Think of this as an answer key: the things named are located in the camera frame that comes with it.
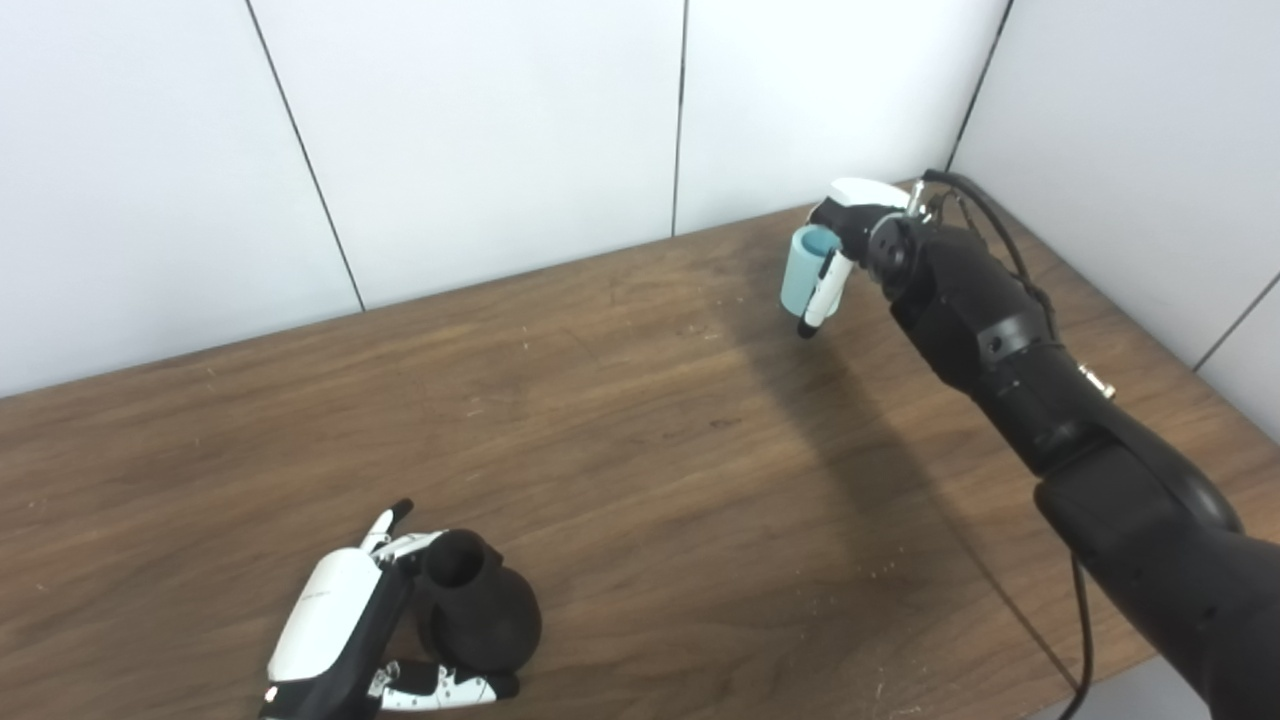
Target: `wood grain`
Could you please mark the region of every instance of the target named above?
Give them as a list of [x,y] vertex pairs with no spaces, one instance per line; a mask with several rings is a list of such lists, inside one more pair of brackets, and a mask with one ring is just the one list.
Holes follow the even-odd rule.
[[[402,496],[406,529],[480,532],[545,614],[522,694],[454,716],[1019,717],[1062,697],[1019,619],[1073,659],[1029,478],[869,283],[795,338],[777,288],[801,218],[0,400],[9,716],[253,716],[314,562]],[[1274,447],[1033,256],[1076,352],[1275,537]],[[1146,652],[1101,625],[1106,669]]]

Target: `robotic hand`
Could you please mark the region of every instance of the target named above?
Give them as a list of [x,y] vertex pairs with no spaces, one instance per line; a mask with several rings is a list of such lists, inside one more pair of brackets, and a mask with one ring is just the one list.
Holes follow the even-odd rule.
[[[973,200],[1018,272],[977,232],[933,222],[920,202],[925,182]],[[810,214],[840,246],[822,265],[800,336],[818,332],[864,268],[938,378],[968,395],[1042,479],[1037,507],[1075,560],[1213,717],[1280,717],[1280,547],[1245,537],[1199,469],[1071,357],[1048,297],[968,179],[929,170],[905,201],[850,192],[865,183],[837,181]]]
[[[392,539],[412,509],[397,502],[357,547],[316,565],[268,664],[262,720],[361,720],[379,710],[462,707],[518,692],[515,673],[541,635],[532,589],[475,533]],[[443,662],[379,666],[416,584],[435,603],[419,634]]]

